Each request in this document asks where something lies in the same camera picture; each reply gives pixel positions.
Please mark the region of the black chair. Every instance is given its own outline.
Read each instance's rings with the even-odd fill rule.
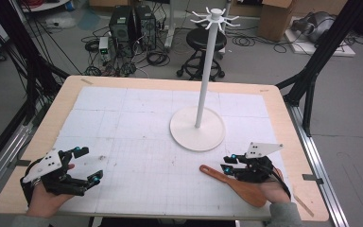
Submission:
[[[178,77],[181,77],[185,71],[188,75],[190,75],[190,80],[202,79],[208,34],[209,30],[206,30],[203,27],[195,28],[187,33],[186,41],[191,47],[194,48],[195,52],[190,57],[190,59],[188,59],[185,64],[181,66],[181,69],[178,70]],[[226,36],[218,31],[216,35],[215,51],[218,51],[225,47],[226,42]],[[225,77],[225,72],[222,71],[220,64],[215,59],[213,59],[212,62],[213,63],[209,79],[211,81],[215,81],[216,77]]]

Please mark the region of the spatula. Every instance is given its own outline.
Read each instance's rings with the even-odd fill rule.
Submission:
[[[206,165],[201,165],[199,170],[213,178],[220,180],[223,183],[226,183],[235,191],[235,193],[237,193],[238,196],[241,197],[241,199],[248,202],[252,206],[262,207],[267,202],[264,194],[253,183],[239,182],[238,180],[229,178],[225,174],[220,173]]]

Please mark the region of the round white base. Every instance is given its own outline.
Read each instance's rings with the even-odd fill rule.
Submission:
[[[225,125],[214,111],[204,108],[199,128],[196,128],[198,107],[177,111],[170,121],[173,138],[183,147],[194,151],[216,148],[225,138]]]

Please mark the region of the wooden table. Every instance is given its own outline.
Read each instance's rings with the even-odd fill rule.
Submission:
[[[29,143],[23,160],[36,160],[53,148],[59,131],[85,86],[137,88],[152,90],[199,91],[200,82],[162,79],[123,79],[72,76],[58,93],[51,108]],[[279,89],[272,85],[209,83],[208,91],[260,95],[265,100],[270,122],[281,150],[285,169],[292,184],[302,220],[325,221],[329,218],[318,186],[313,181],[305,181],[303,174],[312,174],[306,160],[299,137],[285,107]],[[24,176],[26,167],[17,166],[0,194],[0,214],[23,214],[26,199],[23,196],[19,179]]]

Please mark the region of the person's arm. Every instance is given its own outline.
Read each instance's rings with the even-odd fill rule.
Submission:
[[[276,171],[282,179],[281,171],[279,169]],[[264,193],[265,198],[272,203],[269,207],[270,224],[267,227],[303,226],[296,203],[291,202],[279,182],[269,179],[269,181],[260,183],[259,188]]]
[[[31,203],[26,214],[16,217],[11,223],[11,227],[46,227],[49,225],[49,218],[54,216],[59,208],[73,197],[73,195],[61,194],[57,196],[46,192],[43,183],[37,183],[34,186]]]

